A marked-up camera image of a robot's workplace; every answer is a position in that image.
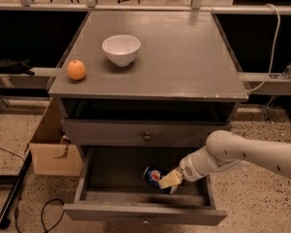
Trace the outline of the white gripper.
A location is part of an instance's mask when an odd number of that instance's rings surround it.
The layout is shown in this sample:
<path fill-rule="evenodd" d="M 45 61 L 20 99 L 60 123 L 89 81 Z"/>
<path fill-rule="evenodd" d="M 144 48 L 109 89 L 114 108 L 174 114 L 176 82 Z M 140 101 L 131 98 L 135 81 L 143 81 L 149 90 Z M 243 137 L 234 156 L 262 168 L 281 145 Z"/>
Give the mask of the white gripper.
<path fill-rule="evenodd" d="M 174 169 L 158 183 L 162 189 L 179 185 L 182 180 L 196 182 L 207 176 L 213 167 L 213 158 L 206 149 L 199 149 L 186 155 Z"/>

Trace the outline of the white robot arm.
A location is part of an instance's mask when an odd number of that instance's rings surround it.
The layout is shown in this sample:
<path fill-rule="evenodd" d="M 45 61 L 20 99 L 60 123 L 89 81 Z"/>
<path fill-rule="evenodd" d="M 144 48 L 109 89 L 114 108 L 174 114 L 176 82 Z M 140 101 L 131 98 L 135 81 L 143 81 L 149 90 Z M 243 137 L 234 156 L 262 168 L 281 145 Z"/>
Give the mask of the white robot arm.
<path fill-rule="evenodd" d="M 186 155 L 158 183 L 161 188 L 196 182 L 211 174 L 242 167 L 246 162 L 291 180 L 291 144 L 248 140 L 224 130 L 209 134 L 206 145 Z"/>

